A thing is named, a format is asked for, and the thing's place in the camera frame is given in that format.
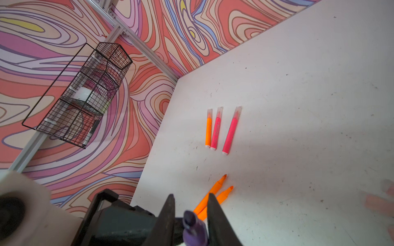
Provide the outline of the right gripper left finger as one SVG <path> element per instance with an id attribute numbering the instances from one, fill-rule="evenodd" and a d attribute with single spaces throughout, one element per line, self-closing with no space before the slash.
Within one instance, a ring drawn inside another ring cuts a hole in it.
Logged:
<path id="1" fill-rule="evenodd" d="M 143 246 L 172 246 L 175 222 L 175 198 L 168 195 L 157 221 Z"/>

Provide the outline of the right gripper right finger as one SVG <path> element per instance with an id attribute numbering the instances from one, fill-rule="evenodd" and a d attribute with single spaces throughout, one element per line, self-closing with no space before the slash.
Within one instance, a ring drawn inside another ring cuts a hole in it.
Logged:
<path id="1" fill-rule="evenodd" d="M 214 194 L 209 194 L 207 221 L 210 246 L 242 246 Z"/>

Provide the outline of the purple pen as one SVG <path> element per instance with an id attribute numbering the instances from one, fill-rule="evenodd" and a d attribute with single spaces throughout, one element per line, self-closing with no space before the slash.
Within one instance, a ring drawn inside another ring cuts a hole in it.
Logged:
<path id="1" fill-rule="evenodd" d="M 208 232 L 203 221 L 190 210 L 186 210 L 183 215 L 183 241 L 186 246 L 208 246 Z"/>

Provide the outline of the pink highlighter pen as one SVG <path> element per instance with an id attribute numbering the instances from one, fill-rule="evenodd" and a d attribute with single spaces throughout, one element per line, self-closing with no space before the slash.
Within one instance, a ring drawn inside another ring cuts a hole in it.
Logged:
<path id="1" fill-rule="evenodd" d="M 232 118 L 229 130 L 228 130 L 228 134 L 227 134 L 226 139 L 225 139 L 223 150 L 222 150 L 222 153 L 225 154 L 225 155 L 228 155 L 230 153 L 231 145 L 233 143 L 235 131 L 236 131 L 236 128 L 237 128 L 237 125 L 238 125 L 238 122 L 239 122 L 239 118 L 240 118 L 241 112 L 242 112 L 242 107 L 241 106 L 238 106 L 238 107 L 235 108 L 235 112 L 234 112 L 234 115 L 233 115 L 233 118 Z"/>
<path id="2" fill-rule="evenodd" d="M 215 123 L 214 123 L 214 130 L 213 130 L 213 135 L 212 135 L 212 140 L 211 140 L 211 146 L 210 146 L 211 150 L 216 150 L 218 147 L 222 114 L 223 114 L 223 107 L 218 107 L 218 110 L 216 113 L 216 118 L 215 118 Z"/>

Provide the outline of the orange highlighter pen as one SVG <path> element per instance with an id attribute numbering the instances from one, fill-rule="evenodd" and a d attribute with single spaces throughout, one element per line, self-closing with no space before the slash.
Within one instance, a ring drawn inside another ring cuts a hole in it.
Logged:
<path id="1" fill-rule="evenodd" d="M 207 110 L 206 135 L 205 135 L 205 147 L 206 148 L 210 148 L 210 146 L 211 146 L 212 113 L 213 113 L 213 109 Z"/>

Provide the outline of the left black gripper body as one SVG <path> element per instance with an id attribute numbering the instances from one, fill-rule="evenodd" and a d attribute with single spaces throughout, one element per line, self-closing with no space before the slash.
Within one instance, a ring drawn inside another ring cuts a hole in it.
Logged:
<path id="1" fill-rule="evenodd" d="M 139 206 L 121 201 L 105 189 L 94 196 L 73 246 L 141 246 L 151 234 L 158 218 Z"/>

